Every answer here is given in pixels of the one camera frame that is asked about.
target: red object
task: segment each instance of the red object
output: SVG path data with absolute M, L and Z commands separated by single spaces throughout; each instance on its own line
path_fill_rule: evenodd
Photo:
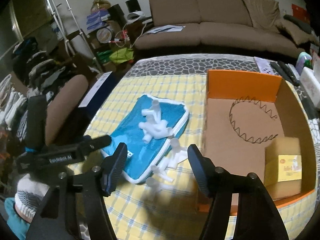
M 310 14 L 305 9 L 298 5 L 292 4 L 292 12 L 294 17 L 310 24 Z

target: blue mesh bag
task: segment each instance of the blue mesh bag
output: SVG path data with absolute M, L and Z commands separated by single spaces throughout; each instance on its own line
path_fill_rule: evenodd
M 120 142 L 128 146 L 128 158 L 125 163 L 123 175 L 131 183 L 144 182 L 150 175 L 150 166 L 157 165 L 163 156 L 170 150 L 170 139 L 154 139 L 146 144 L 142 141 L 143 130 L 138 127 L 139 122 L 146 122 L 141 110 L 151 107 L 152 100 L 158 100 L 161 108 L 161 119 L 167 120 L 167 127 L 172 127 L 176 138 L 183 133 L 189 120 L 189 111 L 185 104 L 166 98 L 156 98 L 142 95 L 138 98 L 132 111 L 120 122 L 110 135 L 111 145 L 103 148 L 104 157 L 112 155 Z

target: yellow plaid tablecloth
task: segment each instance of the yellow plaid tablecloth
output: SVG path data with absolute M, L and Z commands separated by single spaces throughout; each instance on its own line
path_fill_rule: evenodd
M 206 95 L 206 75 L 164 75 L 123 78 L 95 115 L 86 134 L 95 138 L 111 134 L 132 110 L 144 93 L 184 102 L 190 120 L 179 139 L 182 146 L 195 143 L 201 147 Z M 81 163 L 71 165 L 81 172 Z M 146 185 L 134 185 L 121 179 L 105 204 L 118 239 L 198 239 L 206 215 L 196 212 L 197 188 L 188 161 L 176 170 L 168 169 L 174 178 L 174 190 L 162 190 L 150 198 Z M 315 208 L 316 193 L 279 210 L 290 239 L 305 227 Z M 230 216 L 226 239 L 233 236 L 236 216 Z

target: open box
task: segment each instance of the open box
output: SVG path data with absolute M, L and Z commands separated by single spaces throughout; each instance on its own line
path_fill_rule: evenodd
M 247 71 L 209 70 L 202 154 L 232 174 L 255 172 L 264 179 L 265 147 L 273 138 L 296 137 L 302 158 L 301 193 L 276 200 L 278 208 L 315 189 L 316 157 L 308 122 L 297 98 L 280 76 Z M 231 215 L 237 212 L 233 194 Z M 201 192 L 197 208 L 208 212 L 210 200 Z

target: teal sleeve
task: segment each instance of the teal sleeve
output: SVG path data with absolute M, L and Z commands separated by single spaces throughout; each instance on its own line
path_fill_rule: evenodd
M 7 224 L 20 240 L 25 240 L 30 224 L 16 213 L 14 204 L 14 198 L 6 198 L 4 201 L 4 208 L 9 216 Z

